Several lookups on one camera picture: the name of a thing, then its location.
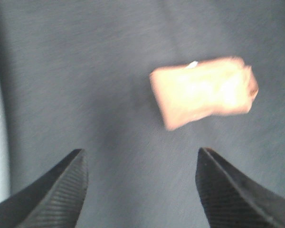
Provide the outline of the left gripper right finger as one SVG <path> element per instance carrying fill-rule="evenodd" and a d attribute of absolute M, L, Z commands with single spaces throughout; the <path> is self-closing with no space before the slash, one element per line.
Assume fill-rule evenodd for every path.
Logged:
<path fill-rule="evenodd" d="M 285 198 L 210 148 L 198 151 L 195 182 L 212 228 L 285 228 Z"/>

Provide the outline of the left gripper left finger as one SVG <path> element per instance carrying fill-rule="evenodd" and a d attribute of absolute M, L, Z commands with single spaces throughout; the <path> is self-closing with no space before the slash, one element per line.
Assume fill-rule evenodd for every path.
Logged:
<path fill-rule="evenodd" d="M 88 187 L 86 152 L 75 149 L 0 203 L 0 228 L 74 228 Z"/>

